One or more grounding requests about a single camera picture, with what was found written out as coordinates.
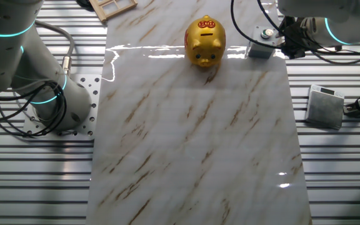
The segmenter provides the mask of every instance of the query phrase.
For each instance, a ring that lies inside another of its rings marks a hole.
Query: piggy bank
[[[218,64],[226,47],[222,24],[208,15],[195,20],[186,30],[184,47],[193,64],[202,67]]]

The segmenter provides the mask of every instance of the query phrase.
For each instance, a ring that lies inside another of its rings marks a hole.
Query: white marble board
[[[245,58],[229,8],[145,0],[108,22],[87,225],[311,222],[285,62]],[[256,1],[235,9],[247,34],[268,25]],[[201,69],[184,32],[206,14],[227,46]]]

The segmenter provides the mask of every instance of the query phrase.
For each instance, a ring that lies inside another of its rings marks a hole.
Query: piggy bank ear
[[[197,39],[192,40],[192,50],[198,48],[200,45],[201,43]]]
[[[221,43],[218,39],[215,39],[215,40],[213,41],[213,47],[214,47],[214,48],[221,49],[221,48],[222,48],[222,43]]]

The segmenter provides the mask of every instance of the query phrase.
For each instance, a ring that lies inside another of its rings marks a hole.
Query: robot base
[[[71,79],[83,85],[91,97],[91,110],[87,119],[72,130],[53,131],[45,136],[38,137],[37,139],[45,141],[87,141],[94,139],[97,124],[99,92],[102,82],[101,75],[93,74],[85,76],[82,74],[72,74]],[[31,105],[28,106],[27,113],[31,117],[37,118]],[[36,133],[43,128],[45,128],[45,126],[42,123],[29,119],[27,116],[25,117],[24,131]]]

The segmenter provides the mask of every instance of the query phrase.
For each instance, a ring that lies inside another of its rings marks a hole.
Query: wooden frame
[[[97,13],[99,20],[101,20],[101,22],[106,22],[109,18],[116,16],[120,13],[123,13],[123,12],[137,6],[136,0],[130,0],[131,4],[128,6],[125,6],[125,7],[119,7],[119,4],[117,3],[118,1],[122,1],[122,0],[102,0],[102,1],[90,0],[90,3],[92,5],[92,7],[94,8],[95,12]],[[109,4],[115,4],[117,7],[117,10],[114,12],[111,12],[109,14],[106,14],[103,7],[107,6]]]

